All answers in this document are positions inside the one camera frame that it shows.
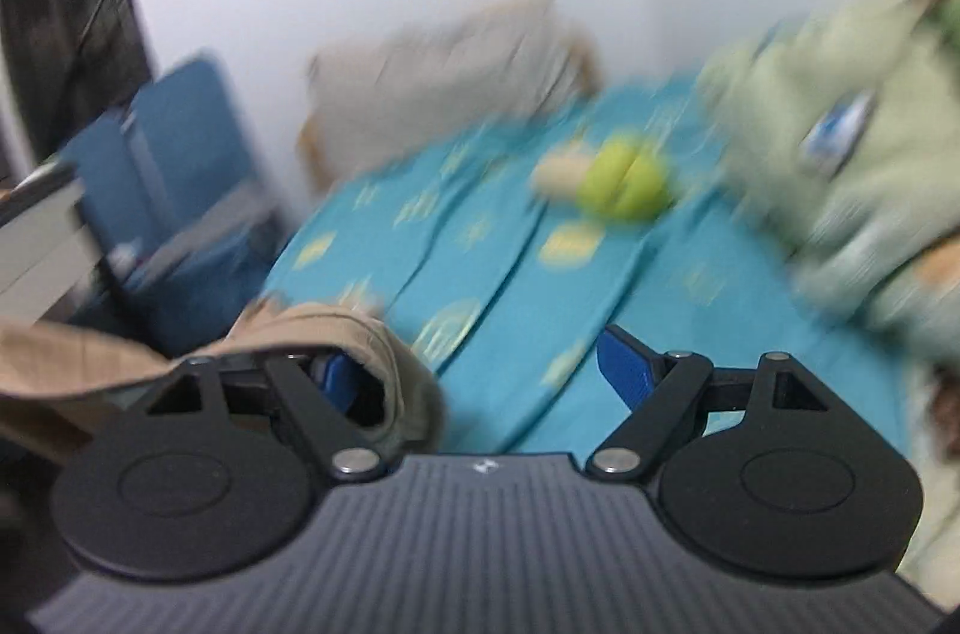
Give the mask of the grey pillow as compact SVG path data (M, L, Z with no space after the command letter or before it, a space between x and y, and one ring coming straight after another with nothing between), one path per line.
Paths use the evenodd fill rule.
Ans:
M381 43L327 44L306 68L325 166L338 181L488 118L537 119L579 100L555 0L505 0Z

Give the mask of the dark window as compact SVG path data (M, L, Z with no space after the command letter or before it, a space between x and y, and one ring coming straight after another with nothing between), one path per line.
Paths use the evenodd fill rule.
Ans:
M151 79L133 0L2 0L2 184Z

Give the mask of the teal patterned bed sheet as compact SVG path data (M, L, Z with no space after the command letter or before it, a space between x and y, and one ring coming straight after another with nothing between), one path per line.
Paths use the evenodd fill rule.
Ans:
M599 223L532 192L550 150L612 136L649 140L667 160L667 214ZM343 184L263 289L381 309L438 375L452 452L594 449L625 416L596 363L608 324L722 366L786 351L905 449L905 359L794 298L781 256L721 191L718 157L685 79L619 86L535 124L483 122Z

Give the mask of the green plush toy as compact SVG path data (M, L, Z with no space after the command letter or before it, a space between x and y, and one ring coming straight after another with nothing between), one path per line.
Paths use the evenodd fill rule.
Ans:
M551 148L530 175L530 189L597 220L647 223L674 203L669 164L646 139L612 136Z

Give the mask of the blue folding chair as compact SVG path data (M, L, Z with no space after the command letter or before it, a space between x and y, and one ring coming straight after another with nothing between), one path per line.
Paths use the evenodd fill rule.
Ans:
M176 358L217 340L262 292L285 244L280 204L247 145L228 83L199 54L60 146L121 308Z

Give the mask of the light green fleece blanket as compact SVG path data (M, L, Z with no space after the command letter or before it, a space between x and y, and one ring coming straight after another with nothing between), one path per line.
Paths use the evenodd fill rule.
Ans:
M716 51L724 182L835 317L958 356L958 0L850 0Z

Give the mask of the white desk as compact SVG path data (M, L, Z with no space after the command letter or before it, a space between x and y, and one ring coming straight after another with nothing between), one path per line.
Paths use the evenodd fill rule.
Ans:
M36 322L98 270L103 249L83 221L70 164L47 163L2 196L2 316Z

